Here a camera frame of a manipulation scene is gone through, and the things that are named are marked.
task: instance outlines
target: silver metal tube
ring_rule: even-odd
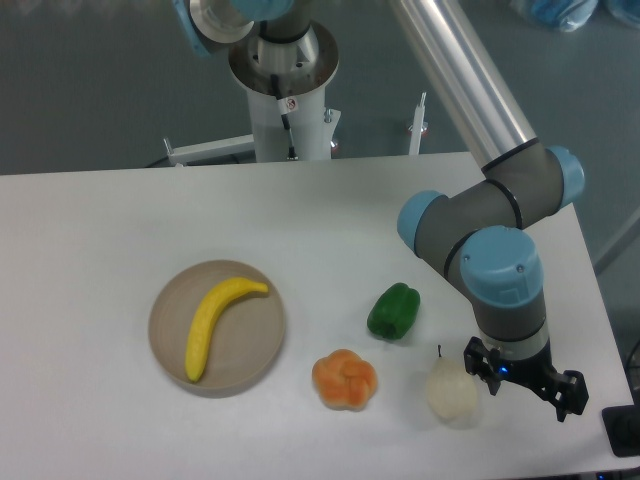
[[[390,0],[476,162],[536,138],[457,0]]]

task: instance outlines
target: blue cloth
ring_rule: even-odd
[[[293,0],[231,0],[233,6],[254,22],[275,20],[289,11]]]
[[[598,0],[511,0],[522,16],[562,32],[583,26],[598,6]]]
[[[606,0],[607,8],[621,22],[640,28],[640,1]]]

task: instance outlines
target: beige plate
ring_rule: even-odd
[[[184,357],[191,320],[206,293],[230,277],[269,285],[268,296],[247,296],[222,313],[198,383],[188,380]],[[151,350],[164,371],[189,392],[229,396],[250,387],[275,359],[284,337],[284,309],[273,284],[253,267],[218,260],[188,268],[160,292],[149,319]]]

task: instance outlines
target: white pear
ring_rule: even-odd
[[[443,420],[470,415],[478,404],[476,384],[462,365],[440,356],[427,378],[427,402]]]

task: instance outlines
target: yellow banana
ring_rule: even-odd
[[[234,300],[251,292],[268,293],[269,287],[244,277],[232,277],[213,287],[198,305],[193,316],[184,367],[192,382],[200,380],[209,356],[211,335],[218,318]]]

